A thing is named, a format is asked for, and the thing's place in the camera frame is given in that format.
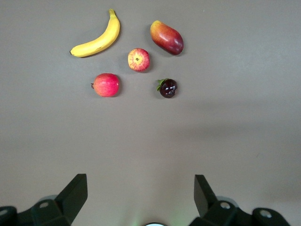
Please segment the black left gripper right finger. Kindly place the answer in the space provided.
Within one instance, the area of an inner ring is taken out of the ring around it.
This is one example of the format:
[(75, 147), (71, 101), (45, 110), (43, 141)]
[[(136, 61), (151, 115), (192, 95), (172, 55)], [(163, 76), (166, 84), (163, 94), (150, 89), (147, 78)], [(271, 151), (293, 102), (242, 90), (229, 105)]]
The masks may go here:
[(194, 177), (194, 202), (199, 216), (191, 226), (289, 226), (277, 211), (255, 208), (251, 214), (242, 211), (233, 203), (218, 200), (204, 175)]

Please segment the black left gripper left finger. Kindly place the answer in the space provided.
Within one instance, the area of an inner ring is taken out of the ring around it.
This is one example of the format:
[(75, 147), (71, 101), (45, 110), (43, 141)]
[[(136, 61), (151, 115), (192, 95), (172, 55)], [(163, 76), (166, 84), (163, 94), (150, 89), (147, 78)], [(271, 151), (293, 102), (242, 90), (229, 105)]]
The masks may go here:
[(87, 200), (87, 175), (77, 174), (54, 199), (37, 202), (18, 212), (14, 206), (0, 208), (2, 226), (70, 226)]

